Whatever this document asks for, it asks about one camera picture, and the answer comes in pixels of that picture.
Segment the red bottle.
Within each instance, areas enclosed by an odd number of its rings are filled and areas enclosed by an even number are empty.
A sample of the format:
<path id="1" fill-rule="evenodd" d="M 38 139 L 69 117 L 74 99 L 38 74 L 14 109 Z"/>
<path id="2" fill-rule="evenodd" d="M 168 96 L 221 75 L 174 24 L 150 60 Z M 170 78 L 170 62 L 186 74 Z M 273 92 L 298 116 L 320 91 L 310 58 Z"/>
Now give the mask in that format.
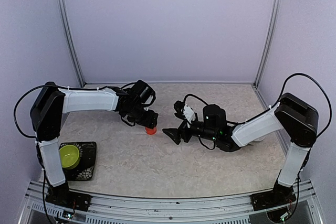
<path id="1" fill-rule="evenodd" d="M 154 128 L 149 128 L 149 127 L 146 127 L 145 128 L 145 131 L 146 131 L 146 133 L 148 134 L 148 135 L 154 135 L 156 132 L 157 132 L 157 128 L 156 127 L 154 127 Z"/>

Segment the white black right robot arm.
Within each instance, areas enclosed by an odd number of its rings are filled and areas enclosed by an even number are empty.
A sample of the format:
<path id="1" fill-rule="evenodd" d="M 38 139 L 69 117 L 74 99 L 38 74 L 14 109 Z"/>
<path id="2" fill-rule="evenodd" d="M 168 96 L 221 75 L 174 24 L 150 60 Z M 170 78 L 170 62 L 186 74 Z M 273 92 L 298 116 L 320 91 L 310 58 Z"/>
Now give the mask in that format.
<path id="1" fill-rule="evenodd" d="M 240 123 L 228 122 L 225 110 L 216 104 L 203 107 L 202 121 L 185 99 L 176 101 L 174 110 L 182 123 L 178 128 L 165 128 L 162 131 L 175 144 L 187 143 L 192 137 L 197 137 L 199 141 L 212 141 L 214 148 L 231 153 L 273 132 L 286 131 L 291 144 L 274 187 L 268 194 L 273 205 L 281 204 L 292 195 L 293 185 L 313 145 L 326 131 L 318 131 L 319 114 L 314 107 L 284 91 L 265 111 Z"/>

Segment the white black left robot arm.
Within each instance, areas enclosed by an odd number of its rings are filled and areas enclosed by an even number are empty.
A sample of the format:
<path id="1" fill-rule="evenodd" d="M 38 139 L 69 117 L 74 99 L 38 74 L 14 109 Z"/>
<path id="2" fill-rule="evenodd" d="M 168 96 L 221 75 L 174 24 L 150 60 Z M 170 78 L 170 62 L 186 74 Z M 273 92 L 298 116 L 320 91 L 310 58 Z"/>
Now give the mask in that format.
<path id="1" fill-rule="evenodd" d="M 47 82 L 31 90 L 40 90 L 30 110 L 34 131 L 31 138 L 35 141 L 39 163 L 49 182 L 49 195 L 64 206 L 73 201 L 74 195 L 62 170 L 58 149 L 63 114 L 112 111 L 117 112 L 128 126 L 140 125 L 151 130 L 157 126 L 158 114 L 149 108 L 156 100 L 156 93 L 142 80 L 123 88 L 72 88 Z"/>

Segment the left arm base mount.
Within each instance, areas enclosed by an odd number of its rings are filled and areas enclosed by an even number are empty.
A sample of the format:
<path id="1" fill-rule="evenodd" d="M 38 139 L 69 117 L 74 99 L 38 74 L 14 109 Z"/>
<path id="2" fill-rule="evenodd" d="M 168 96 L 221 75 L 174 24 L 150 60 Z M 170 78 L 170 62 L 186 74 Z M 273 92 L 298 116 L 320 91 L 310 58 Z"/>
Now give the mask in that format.
<path id="1" fill-rule="evenodd" d="M 88 211 L 91 203 L 89 194 L 76 193 L 74 191 L 58 191 L 56 193 L 49 192 L 45 198 L 48 203 L 71 208 L 72 210 Z"/>

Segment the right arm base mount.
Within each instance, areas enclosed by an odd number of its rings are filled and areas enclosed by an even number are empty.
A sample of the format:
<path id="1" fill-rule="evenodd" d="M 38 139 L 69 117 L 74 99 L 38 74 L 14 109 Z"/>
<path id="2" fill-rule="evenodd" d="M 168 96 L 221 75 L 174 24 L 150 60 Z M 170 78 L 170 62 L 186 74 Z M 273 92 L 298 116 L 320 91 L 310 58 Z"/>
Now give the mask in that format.
<path id="1" fill-rule="evenodd" d="M 294 193 L 285 195 L 283 193 L 275 193 L 273 191 L 252 194 L 250 198 L 254 211 L 278 207 L 294 202 L 297 199 Z"/>

